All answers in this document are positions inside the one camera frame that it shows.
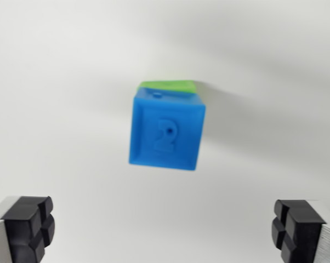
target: embossed number 2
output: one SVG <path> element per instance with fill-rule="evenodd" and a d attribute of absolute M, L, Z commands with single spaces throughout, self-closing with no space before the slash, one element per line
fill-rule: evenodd
<path fill-rule="evenodd" d="M 177 126 L 169 119 L 160 119 L 158 121 L 159 130 L 163 131 L 163 136 L 154 144 L 154 150 L 161 152 L 173 152 L 175 144 L 173 143 L 177 137 Z"/>

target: blue plastic block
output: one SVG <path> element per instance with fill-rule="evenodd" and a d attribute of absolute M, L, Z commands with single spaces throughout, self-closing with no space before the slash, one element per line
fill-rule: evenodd
<path fill-rule="evenodd" d="M 133 104 L 129 162 L 195 170 L 205 105 L 194 93 L 141 88 Z"/>

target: white backdrop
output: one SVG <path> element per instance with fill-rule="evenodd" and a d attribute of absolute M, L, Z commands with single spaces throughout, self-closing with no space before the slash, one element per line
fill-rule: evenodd
<path fill-rule="evenodd" d="M 194 79 L 195 172 L 128 164 L 145 80 Z M 330 1 L 0 0 L 0 201 L 50 195 L 45 263 L 282 262 L 276 199 L 330 206 Z"/>

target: black rubber gripper pad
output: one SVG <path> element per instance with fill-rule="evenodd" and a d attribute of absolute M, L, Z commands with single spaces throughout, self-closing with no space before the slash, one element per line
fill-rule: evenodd
<path fill-rule="evenodd" d="M 2 217 L 13 263 L 39 263 L 50 245 L 55 223 L 50 197 L 20 197 Z"/>
<path fill-rule="evenodd" d="M 285 263 L 313 263 L 324 220 L 305 200 L 277 200 L 272 240 Z"/>

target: blue cube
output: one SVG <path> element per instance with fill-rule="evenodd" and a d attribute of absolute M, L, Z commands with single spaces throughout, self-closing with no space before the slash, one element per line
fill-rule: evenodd
<path fill-rule="evenodd" d="M 195 93 L 140 88 L 134 98 L 129 162 L 195 170 L 205 105 Z"/>

